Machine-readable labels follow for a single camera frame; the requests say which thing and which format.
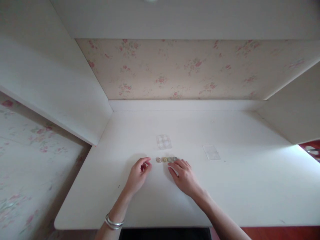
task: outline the bangle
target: bangle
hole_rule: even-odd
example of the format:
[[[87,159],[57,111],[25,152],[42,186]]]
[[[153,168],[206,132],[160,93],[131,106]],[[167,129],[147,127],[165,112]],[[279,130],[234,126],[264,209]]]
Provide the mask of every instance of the bangle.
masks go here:
[[[105,219],[106,224],[113,230],[118,230],[119,228],[122,227],[124,221],[122,223],[115,223],[112,222],[109,218],[109,213],[106,215],[106,219]]]

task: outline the person's left hand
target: person's left hand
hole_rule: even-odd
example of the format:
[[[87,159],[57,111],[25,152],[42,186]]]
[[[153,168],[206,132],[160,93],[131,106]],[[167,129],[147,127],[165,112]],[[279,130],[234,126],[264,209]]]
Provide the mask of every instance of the person's left hand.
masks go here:
[[[133,196],[136,194],[144,184],[148,173],[152,169],[150,160],[151,158],[149,157],[140,158],[131,168],[127,183],[123,189],[129,195]]]

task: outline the stack of coins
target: stack of coins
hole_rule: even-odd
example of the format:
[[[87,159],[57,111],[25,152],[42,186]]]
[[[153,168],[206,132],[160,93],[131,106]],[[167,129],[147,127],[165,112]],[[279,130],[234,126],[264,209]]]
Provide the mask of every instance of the stack of coins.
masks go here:
[[[161,163],[161,162],[174,162],[174,161],[177,161],[178,158],[177,157],[162,157],[162,158],[159,158],[159,157],[156,157],[156,162],[157,163]]]

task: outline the desk surface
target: desk surface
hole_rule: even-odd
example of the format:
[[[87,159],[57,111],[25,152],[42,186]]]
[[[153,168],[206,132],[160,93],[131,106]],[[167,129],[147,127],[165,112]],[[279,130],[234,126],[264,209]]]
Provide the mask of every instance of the desk surface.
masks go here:
[[[156,136],[172,148],[159,150]],[[221,160],[209,161],[203,145]],[[177,156],[240,226],[320,224],[320,164],[255,112],[113,112],[55,219],[57,229],[98,229],[140,157],[153,169],[133,198],[124,227],[210,226],[156,157]]]

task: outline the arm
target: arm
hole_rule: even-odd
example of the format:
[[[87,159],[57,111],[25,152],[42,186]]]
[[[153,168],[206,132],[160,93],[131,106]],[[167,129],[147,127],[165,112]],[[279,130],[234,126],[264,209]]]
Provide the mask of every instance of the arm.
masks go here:
[[[188,162],[177,160],[169,163],[169,172],[182,192],[190,196],[207,215],[222,240],[250,240],[248,235],[202,189]]]
[[[123,222],[132,197],[142,187],[148,173],[152,169],[152,164],[149,162],[150,160],[150,158],[140,158],[131,168],[127,183],[109,212],[109,219],[112,222]],[[95,240],[118,240],[120,231],[121,228],[113,230],[104,222],[97,232]]]

